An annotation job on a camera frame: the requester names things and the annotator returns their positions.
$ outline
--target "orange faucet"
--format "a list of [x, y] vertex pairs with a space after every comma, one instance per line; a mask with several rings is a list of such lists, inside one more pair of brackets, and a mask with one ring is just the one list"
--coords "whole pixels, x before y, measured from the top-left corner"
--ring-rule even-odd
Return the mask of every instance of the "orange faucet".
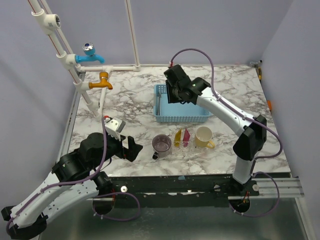
[[112, 85], [110, 82], [108, 82], [109, 74], [106, 71], [102, 71], [99, 74], [100, 82], [98, 83], [93, 83], [89, 82], [89, 88], [105, 88], [107, 87], [109, 90], [113, 89]]

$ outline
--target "gray wall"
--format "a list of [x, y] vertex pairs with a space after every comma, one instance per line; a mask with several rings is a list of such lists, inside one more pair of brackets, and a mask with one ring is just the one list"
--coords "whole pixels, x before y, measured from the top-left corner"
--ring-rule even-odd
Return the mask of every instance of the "gray wall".
[[[292, 0], [131, 0], [140, 62], [167, 64], [199, 48], [215, 64], [259, 60]], [[197, 52], [180, 63], [208, 64]]]
[[[61, 19], [61, 29], [75, 54], [92, 42], [105, 64], [134, 64], [124, 0], [47, 0]], [[82, 65], [99, 65], [90, 62]]]
[[[58, 156], [75, 87], [28, 2], [0, 7], [0, 209], [20, 203]], [[0, 219], [0, 239], [10, 239]]]
[[320, 1], [295, 0], [263, 54], [262, 86], [320, 238]]

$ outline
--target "plastic basket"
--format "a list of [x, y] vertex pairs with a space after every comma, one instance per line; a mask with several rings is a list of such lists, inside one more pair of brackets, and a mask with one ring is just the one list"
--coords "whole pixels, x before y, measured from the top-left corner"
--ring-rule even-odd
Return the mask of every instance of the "plastic basket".
[[[157, 115], [160, 97], [160, 111]], [[193, 103], [168, 103], [167, 87], [165, 84], [154, 86], [153, 114], [158, 123], [204, 123], [211, 113]]]

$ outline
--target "marble tabletop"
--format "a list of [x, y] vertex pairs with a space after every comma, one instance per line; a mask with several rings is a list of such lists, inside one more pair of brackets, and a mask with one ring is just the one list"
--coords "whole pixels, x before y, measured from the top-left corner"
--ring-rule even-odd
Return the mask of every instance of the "marble tabletop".
[[[205, 123], [158, 123], [153, 115], [154, 86], [164, 84], [163, 72], [166, 67], [142, 67], [141, 71], [115, 71], [110, 75], [112, 90], [107, 90], [103, 114], [118, 117], [126, 122], [121, 134], [132, 136], [137, 144], [143, 145], [134, 162], [117, 157], [104, 169], [108, 176], [164, 176], [231, 174], [234, 171], [236, 155], [233, 145], [237, 136], [214, 115]], [[183, 67], [191, 79], [201, 77], [211, 79], [209, 66]], [[276, 130], [269, 111], [265, 95], [254, 68], [249, 66], [217, 66], [214, 68], [215, 90], [230, 102], [254, 116], [262, 114], [267, 125]], [[96, 82], [99, 72], [87, 72], [85, 81]], [[93, 99], [100, 99], [101, 89], [88, 91]], [[214, 149], [195, 151], [174, 151], [172, 155], [157, 160], [152, 159], [152, 139], [158, 134], [173, 137], [181, 128], [187, 128], [194, 137], [196, 129], [207, 126], [213, 132]], [[78, 148], [80, 142], [94, 132], [102, 132], [101, 122], [97, 121], [88, 110], [84, 100], [80, 99], [69, 152]], [[269, 133], [263, 150], [259, 155], [274, 154], [279, 150], [279, 143]], [[255, 165], [255, 172], [290, 172], [286, 156], [282, 153], [273, 159], [261, 159]]]

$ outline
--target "mug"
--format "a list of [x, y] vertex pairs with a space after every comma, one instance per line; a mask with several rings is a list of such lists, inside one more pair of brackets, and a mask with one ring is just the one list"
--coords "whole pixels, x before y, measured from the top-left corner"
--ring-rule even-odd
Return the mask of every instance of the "mug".
[[215, 144], [212, 141], [213, 133], [210, 128], [206, 126], [199, 127], [195, 132], [195, 145], [197, 148], [209, 148], [214, 149]]
[[154, 150], [152, 158], [154, 160], [164, 158], [170, 154], [171, 139], [164, 134], [157, 135], [152, 140], [152, 147]]

